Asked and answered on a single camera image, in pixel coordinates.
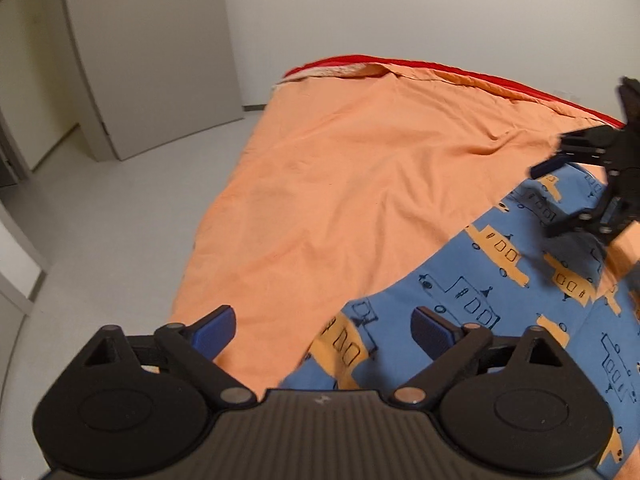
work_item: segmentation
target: triangular cutout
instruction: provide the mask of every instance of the triangular cutout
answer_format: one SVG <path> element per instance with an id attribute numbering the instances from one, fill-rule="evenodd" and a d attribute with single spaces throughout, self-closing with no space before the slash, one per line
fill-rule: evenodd
<path id="1" fill-rule="evenodd" d="M 111 338 L 105 338 L 95 348 L 94 353 L 84 362 L 84 366 L 105 365 L 120 360 L 116 345 Z"/>
<path id="2" fill-rule="evenodd" d="M 544 339 L 537 339 L 531 349 L 529 362 L 537 365 L 562 366 L 562 363 L 554 351 Z"/>

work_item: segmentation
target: screw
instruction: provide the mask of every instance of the screw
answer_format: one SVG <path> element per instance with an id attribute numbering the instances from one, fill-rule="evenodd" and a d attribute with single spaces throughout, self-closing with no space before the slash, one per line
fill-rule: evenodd
<path id="1" fill-rule="evenodd" d="M 220 393 L 220 399 L 228 402 L 229 404 L 242 404 L 251 400 L 253 394 L 246 388 L 227 388 Z"/>
<path id="2" fill-rule="evenodd" d="M 418 402 L 422 402 L 427 398 L 427 394 L 420 388 L 405 386 L 404 388 L 398 388 L 394 392 L 394 397 L 403 404 L 418 404 Z"/>

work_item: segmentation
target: orange fabric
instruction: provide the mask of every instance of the orange fabric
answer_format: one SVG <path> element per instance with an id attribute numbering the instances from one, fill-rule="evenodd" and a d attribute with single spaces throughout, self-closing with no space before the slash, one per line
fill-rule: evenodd
<path id="1" fill-rule="evenodd" d="M 231 304 L 238 332 L 218 363 L 261 393 L 346 301 L 414 270 L 549 156 L 558 134 L 594 124 L 569 105 L 435 70 L 297 73 L 275 89 L 204 216 L 172 320 Z M 603 286 L 638 259 L 637 227 L 616 244 Z"/>

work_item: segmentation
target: gray floor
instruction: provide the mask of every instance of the gray floor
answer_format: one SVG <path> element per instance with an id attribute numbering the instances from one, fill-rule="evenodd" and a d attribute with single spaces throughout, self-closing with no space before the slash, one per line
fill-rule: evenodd
<path id="1" fill-rule="evenodd" d="M 31 434 L 46 389 L 107 323 L 150 333 L 169 315 L 207 206 L 260 112 L 125 162 L 94 162 L 75 134 L 0 199 L 52 263 L 15 349 L 0 407 L 0 478 L 47 468 Z"/>

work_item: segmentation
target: bed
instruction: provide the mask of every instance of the bed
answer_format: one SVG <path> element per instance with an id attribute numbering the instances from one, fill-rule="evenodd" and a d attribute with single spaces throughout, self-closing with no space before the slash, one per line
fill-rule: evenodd
<path id="1" fill-rule="evenodd" d="M 345 56 L 293 69 L 200 223 L 172 320 L 231 304 L 238 332 L 218 364 L 258 393 L 277 386 L 349 300 L 391 286 L 500 203 L 558 134 L 603 123 L 621 125 L 435 63 Z M 594 297 L 638 260 L 639 229 L 609 248 Z M 640 471 L 627 447 L 620 479 Z"/>

